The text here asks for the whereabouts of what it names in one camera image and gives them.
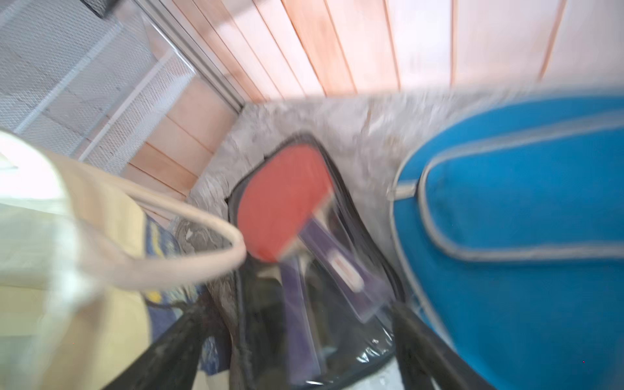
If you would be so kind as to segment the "cream canvas tote bag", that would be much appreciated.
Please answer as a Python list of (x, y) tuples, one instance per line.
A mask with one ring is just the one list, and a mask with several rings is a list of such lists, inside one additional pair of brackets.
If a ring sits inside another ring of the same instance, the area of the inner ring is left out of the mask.
[[(147, 205), (230, 245), (165, 254)], [(227, 221), (2, 133), (2, 388), (105, 389), (159, 338), (148, 294), (218, 278), (245, 256)]]

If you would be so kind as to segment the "teal paddle cover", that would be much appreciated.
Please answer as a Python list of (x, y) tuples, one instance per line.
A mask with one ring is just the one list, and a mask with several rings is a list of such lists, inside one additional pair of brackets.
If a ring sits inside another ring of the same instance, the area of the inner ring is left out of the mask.
[(622, 388), (622, 92), (448, 126), (398, 168), (390, 219), (420, 314), (494, 388)]

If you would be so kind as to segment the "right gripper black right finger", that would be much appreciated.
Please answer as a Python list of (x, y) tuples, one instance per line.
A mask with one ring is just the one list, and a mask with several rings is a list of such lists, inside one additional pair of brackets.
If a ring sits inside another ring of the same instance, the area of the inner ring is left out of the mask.
[(492, 389), (408, 305), (392, 305), (396, 360), (406, 389)]

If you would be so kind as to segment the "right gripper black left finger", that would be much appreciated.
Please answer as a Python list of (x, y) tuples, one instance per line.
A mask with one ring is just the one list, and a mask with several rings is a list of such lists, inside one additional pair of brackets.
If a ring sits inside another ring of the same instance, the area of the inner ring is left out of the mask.
[(219, 312), (193, 305), (106, 389), (191, 389)]

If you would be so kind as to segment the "black red paddle set case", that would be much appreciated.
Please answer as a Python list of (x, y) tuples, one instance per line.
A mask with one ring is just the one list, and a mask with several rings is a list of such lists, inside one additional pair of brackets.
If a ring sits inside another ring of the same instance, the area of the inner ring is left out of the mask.
[(227, 207), (247, 247), (237, 272), (244, 388), (344, 389), (390, 364), (388, 309), (405, 290), (315, 137), (265, 154)]

